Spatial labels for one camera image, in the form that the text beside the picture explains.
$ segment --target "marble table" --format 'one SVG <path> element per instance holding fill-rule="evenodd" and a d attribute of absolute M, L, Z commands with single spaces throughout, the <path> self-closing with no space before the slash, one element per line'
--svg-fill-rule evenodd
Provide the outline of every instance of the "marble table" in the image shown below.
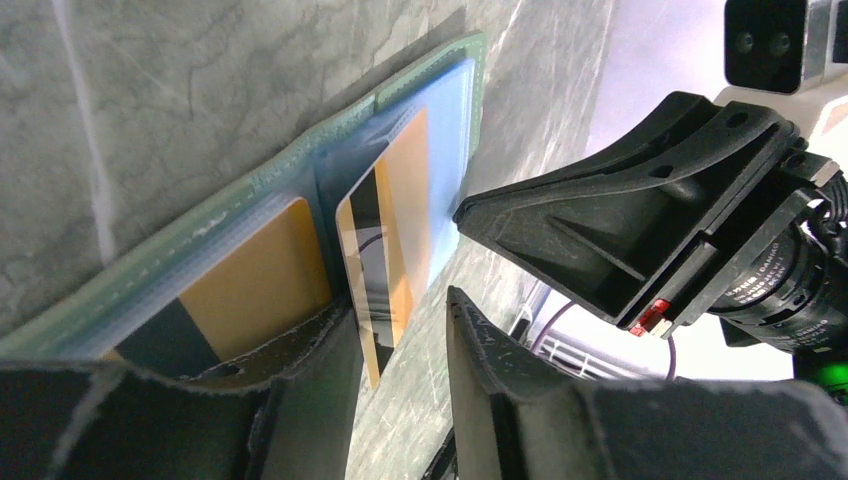
<path fill-rule="evenodd" d="M 490 36 L 468 193 L 578 160 L 613 3 L 4 2 L 0 334 L 465 31 Z M 420 478 L 444 438 L 449 284 L 505 325 L 532 279 L 463 239 L 381 387 L 362 383 L 348 478 Z"/>

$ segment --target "gray marble surface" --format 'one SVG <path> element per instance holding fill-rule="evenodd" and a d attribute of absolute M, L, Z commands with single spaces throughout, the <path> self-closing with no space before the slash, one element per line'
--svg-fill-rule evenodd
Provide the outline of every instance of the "gray marble surface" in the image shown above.
<path fill-rule="evenodd" d="M 470 193 L 581 157 L 614 0 L 0 5 L 0 334 L 439 43 L 490 35 Z M 349 478 L 418 478 L 450 424 L 444 291 L 530 279 L 463 240 L 371 392 Z"/>

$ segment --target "black cylinder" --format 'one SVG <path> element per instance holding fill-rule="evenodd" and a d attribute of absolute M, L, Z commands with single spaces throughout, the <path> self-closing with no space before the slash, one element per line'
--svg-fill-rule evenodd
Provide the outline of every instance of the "black cylinder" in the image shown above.
<path fill-rule="evenodd" d="M 710 308 L 784 352 L 848 346 L 848 268 L 798 226 L 784 231 Z"/>

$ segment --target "black stripe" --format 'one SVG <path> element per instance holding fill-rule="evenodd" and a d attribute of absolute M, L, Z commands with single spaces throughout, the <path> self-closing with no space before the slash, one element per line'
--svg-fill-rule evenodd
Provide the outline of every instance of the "black stripe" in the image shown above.
<path fill-rule="evenodd" d="M 388 276 L 385 262 L 384 238 L 375 235 L 373 228 L 380 227 L 380 203 L 377 194 L 377 174 L 372 169 L 359 187 L 350 194 L 350 208 L 353 212 L 353 225 L 356 228 L 356 240 L 360 255 L 365 248 L 383 249 L 381 262 L 362 262 L 362 275 L 365 277 L 365 291 L 368 297 L 368 310 L 371 312 L 371 326 L 374 330 L 374 345 L 377 350 L 377 365 L 382 374 L 394 353 L 392 336 L 392 316 L 388 305 Z"/>
<path fill-rule="evenodd" d="M 169 377 L 194 377 L 221 363 L 179 299 L 159 310 L 115 350 L 127 361 Z"/>

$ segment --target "red component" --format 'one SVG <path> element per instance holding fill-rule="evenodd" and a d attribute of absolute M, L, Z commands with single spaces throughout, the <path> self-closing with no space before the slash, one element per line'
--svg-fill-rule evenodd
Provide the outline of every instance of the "red component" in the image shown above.
<path fill-rule="evenodd" d="M 630 333 L 636 335 L 637 337 L 641 337 L 642 335 L 648 333 L 648 329 L 652 328 L 657 319 L 662 319 L 662 314 L 665 313 L 671 307 L 671 304 L 668 303 L 667 300 L 657 299 L 654 304 L 642 314 L 642 318 L 639 319 L 639 323 L 637 323 L 633 328 L 630 329 Z"/>

